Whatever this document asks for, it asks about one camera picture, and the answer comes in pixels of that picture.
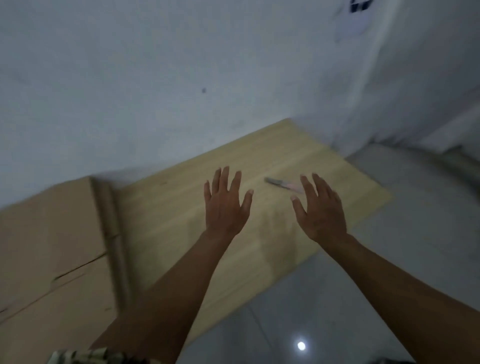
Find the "gray tile floor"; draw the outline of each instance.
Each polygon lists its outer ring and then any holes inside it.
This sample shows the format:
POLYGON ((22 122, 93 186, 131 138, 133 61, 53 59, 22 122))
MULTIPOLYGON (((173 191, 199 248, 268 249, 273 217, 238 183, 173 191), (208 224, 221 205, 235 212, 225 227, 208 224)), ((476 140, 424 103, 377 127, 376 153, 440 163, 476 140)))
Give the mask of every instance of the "gray tile floor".
MULTIPOLYGON (((408 151, 371 145, 349 161, 395 197, 352 233, 415 277, 480 309, 475 191, 408 151)), ((185 348, 179 362, 363 364, 380 356, 410 358, 346 273, 320 252, 185 348)))

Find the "wood grain surface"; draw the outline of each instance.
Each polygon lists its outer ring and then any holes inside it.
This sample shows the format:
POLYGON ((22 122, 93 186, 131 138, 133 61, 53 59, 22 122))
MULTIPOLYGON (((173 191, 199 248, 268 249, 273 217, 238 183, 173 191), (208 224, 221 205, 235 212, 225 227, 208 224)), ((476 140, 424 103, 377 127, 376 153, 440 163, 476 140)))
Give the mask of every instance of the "wood grain surface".
POLYGON ((297 225, 292 192, 264 177, 299 184, 301 173, 317 172, 342 198, 349 227, 390 199, 386 189, 282 120, 118 191, 137 290, 153 284, 195 243, 205 228, 203 184, 226 165, 231 176, 242 170, 240 199, 255 190, 251 216, 221 259, 188 341, 319 250, 297 225))

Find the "person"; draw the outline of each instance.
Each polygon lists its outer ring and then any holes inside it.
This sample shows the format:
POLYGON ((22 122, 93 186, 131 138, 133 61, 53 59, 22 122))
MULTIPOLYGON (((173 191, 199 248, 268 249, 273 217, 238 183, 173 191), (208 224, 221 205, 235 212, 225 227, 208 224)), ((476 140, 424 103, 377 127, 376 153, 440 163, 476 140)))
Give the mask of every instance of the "person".
MULTIPOLYGON (((206 229, 191 249, 131 307, 88 352, 56 352, 49 363, 122 363, 133 357, 174 363, 220 258, 241 232, 253 191, 240 205, 241 172, 228 189, 229 167, 204 185, 206 229)), ((380 317, 418 363, 480 363, 480 313, 433 289, 361 245, 347 232, 338 194, 317 174, 300 180, 306 210, 292 205, 305 234, 348 273, 380 317)))

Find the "white wall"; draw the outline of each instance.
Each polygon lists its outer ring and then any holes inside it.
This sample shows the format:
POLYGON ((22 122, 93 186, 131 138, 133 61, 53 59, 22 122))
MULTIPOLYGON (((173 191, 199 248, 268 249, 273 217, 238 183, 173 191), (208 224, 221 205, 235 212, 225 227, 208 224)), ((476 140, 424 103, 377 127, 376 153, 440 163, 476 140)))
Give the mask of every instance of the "white wall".
POLYGON ((331 141, 375 33, 336 43, 343 2, 2 1, 0 206, 285 117, 331 141))
POLYGON ((471 120, 480 101, 479 16, 478 0, 402 1, 336 147, 418 146, 453 120, 471 120))

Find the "person's right hand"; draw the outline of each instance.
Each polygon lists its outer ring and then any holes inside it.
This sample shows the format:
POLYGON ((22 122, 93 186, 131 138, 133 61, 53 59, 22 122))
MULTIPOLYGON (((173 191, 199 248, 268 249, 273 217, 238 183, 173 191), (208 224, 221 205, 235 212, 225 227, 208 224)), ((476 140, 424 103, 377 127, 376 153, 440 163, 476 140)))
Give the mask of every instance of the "person's right hand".
POLYGON ((295 195, 291 197, 297 221, 305 234, 320 245, 341 240, 347 234, 342 201, 318 174, 313 173, 312 177, 318 195, 308 178, 300 176, 307 196, 306 212, 299 198, 295 195))

